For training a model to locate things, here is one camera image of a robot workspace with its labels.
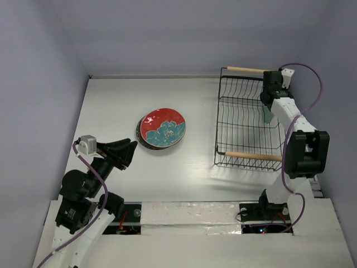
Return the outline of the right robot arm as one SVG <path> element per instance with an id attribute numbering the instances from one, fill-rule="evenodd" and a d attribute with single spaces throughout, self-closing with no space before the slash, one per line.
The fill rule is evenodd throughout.
<path id="1" fill-rule="evenodd" d="M 330 136 L 319 131 L 303 115 L 288 90 L 294 71 L 264 71 L 260 100 L 285 129 L 281 174 L 273 185 L 263 191 L 257 204 L 261 218 L 270 219 L 282 211 L 290 196 L 305 180 L 324 171 Z"/>

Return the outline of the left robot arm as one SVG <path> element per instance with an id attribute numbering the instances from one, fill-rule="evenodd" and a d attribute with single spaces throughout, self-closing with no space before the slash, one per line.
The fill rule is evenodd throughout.
<path id="1" fill-rule="evenodd" d="M 124 199 L 111 193 L 105 180 L 113 169 L 129 167 L 137 145 L 128 138 L 100 143 L 91 135 L 73 142 L 75 156 L 88 170 L 70 170 L 62 179 L 62 200 L 46 267 L 83 267 L 105 229 L 113 221 L 126 219 Z"/>

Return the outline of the grey deer snowflake plate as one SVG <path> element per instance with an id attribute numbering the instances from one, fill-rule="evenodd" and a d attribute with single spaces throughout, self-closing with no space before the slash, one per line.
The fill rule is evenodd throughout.
<path id="1" fill-rule="evenodd" d="M 186 132 L 186 122 L 177 124 L 175 121 L 164 121 L 160 127 L 156 130 L 150 130 L 147 132 L 149 138 L 144 140 L 156 147 L 165 147 L 165 149 L 179 143 Z"/>

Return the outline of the green leaf plate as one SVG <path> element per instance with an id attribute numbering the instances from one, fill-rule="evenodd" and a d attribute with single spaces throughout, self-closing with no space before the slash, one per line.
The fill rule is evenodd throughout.
<path id="1" fill-rule="evenodd" d="M 263 106 L 263 113 L 264 113 L 264 123 L 270 124 L 272 119 L 274 118 L 274 114 L 265 105 Z"/>

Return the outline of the red teal flower plate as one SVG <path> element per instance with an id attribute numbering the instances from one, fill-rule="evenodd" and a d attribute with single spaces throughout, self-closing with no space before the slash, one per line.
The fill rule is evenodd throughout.
<path id="1" fill-rule="evenodd" d="M 151 150 L 163 150 L 180 142 L 186 121 L 176 110 L 159 108 L 145 115 L 136 128 L 140 143 Z"/>

